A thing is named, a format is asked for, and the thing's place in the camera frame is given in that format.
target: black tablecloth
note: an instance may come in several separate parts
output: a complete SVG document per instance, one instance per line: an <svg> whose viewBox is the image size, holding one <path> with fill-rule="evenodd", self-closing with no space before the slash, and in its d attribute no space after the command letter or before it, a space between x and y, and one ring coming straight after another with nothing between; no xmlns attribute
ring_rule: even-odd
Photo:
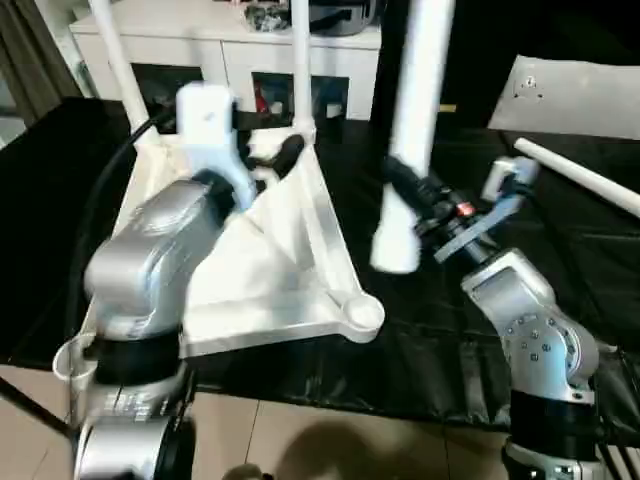
<svg viewBox="0 0 640 480"><path fill-rule="evenodd" d="M116 105L68 102L0 152L5 173L0 209L7 219L3 246L8 247L2 251L13 281L5 300L9 308L0 359L48 368L62 340L74 222L91 180L126 129ZM640 191L638 142L526 136ZM433 167L473 197L493 160L513 153L508 150L513 138L511 133L440 128ZM316 149L361 283L383 302L385 324L366 345L332 336L193 359L201 388L507 429L509 371L491 325L459 288L460 272L429 258L406 276L377 273L368 265L381 198L375 132L364 122L329 124L320 129ZM130 166L113 179L98 212L95 244L113 225ZM586 280L604 306L606 323L581 308L528 208L499 228L495 238L520 248L554 285L562 308L599 338L615 343L612 332L617 331L631 368L640 374L640 221L548 171L540 174L536 193L569 233ZM616 354L602 355L595 385L611 440L640 446L640 412L626 377Z"/></svg>

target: tile floor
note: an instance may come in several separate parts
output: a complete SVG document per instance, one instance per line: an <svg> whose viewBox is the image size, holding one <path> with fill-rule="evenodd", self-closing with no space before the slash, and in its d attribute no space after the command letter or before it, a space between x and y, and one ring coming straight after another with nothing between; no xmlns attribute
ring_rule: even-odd
<svg viewBox="0 0 640 480"><path fill-rule="evenodd" d="M64 415L52 374L0 366L0 376ZM507 478L501 434L209 394L197 395L192 413L194 480L219 480L245 462L277 480ZM0 399L0 479L69 478L66 441Z"/></svg>

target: white pole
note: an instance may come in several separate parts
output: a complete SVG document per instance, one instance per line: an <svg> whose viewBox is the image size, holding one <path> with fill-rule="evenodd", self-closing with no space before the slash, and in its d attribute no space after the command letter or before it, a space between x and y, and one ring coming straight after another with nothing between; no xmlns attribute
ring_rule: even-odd
<svg viewBox="0 0 640 480"><path fill-rule="evenodd" d="M96 19L100 36L107 48L109 66L120 87L122 103L127 112L127 117L129 117L131 130L133 131L149 118L147 108L142 99L142 94L138 88L131 64L127 60L124 48L120 42L120 36L118 35L118 30L113 20L109 0L89 0L89 5ZM158 133L155 129L150 129L150 131L145 134L145 137L146 140L155 139L157 143L159 143Z"/></svg>
<svg viewBox="0 0 640 480"><path fill-rule="evenodd" d="M413 0L407 19L389 154L421 177L429 171L454 6L455 0ZM387 272L412 272L420 261L416 216L390 185L382 202L371 264Z"/></svg>
<svg viewBox="0 0 640 480"><path fill-rule="evenodd" d="M311 107L311 62L309 60L309 0L291 0L293 29L293 126L299 132L313 134L315 124Z"/></svg>
<svg viewBox="0 0 640 480"><path fill-rule="evenodd" d="M640 218L640 195L633 190L629 190L525 138L519 138L515 147L525 155Z"/></svg>

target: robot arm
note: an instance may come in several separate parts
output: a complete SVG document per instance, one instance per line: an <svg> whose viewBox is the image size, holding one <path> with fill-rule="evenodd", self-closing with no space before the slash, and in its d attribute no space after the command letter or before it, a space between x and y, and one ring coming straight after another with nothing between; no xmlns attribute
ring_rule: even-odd
<svg viewBox="0 0 640 480"><path fill-rule="evenodd" d="M283 143L271 163L280 177L303 148L298 135ZM94 254L85 283L97 307L97 368L74 478L191 478L195 428L186 409L196 380L180 358L187 288L241 200L205 168L138 207Z"/></svg>
<svg viewBox="0 0 640 480"><path fill-rule="evenodd" d="M528 183L535 175L528 162L499 160L508 174L499 176ZM501 251L486 233L517 211L520 195L494 185L501 192L497 202L480 216L433 174L421 179L393 157L385 161L385 174L416 213L415 230L426 248L441 262L463 262L462 289L500 336L511 370L512 437L503 451L510 477L604 478L595 438L585 435L596 424L589 386L598 367L596 341L562 312L552 287L522 252Z"/></svg>

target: cabinet door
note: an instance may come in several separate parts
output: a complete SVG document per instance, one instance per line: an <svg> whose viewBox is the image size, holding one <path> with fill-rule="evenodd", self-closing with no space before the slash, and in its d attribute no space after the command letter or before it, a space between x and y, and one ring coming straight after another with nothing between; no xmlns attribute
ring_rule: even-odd
<svg viewBox="0 0 640 480"><path fill-rule="evenodd" d="M253 73L293 73L291 45L222 42L229 86L240 110L255 112ZM378 51L311 48L311 74L349 79L347 118L368 120L378 68Z"/></svg>
<svg viewBox="0 0 640 480"><path fill-rule="evenodd" d="M120 89L109 67L107 51L99 35L74 34L98 96L119 100ZM120 37L129 61L134 64L196 67L202 78L227 85L227 74L220 42L158 37Z"/></svg>

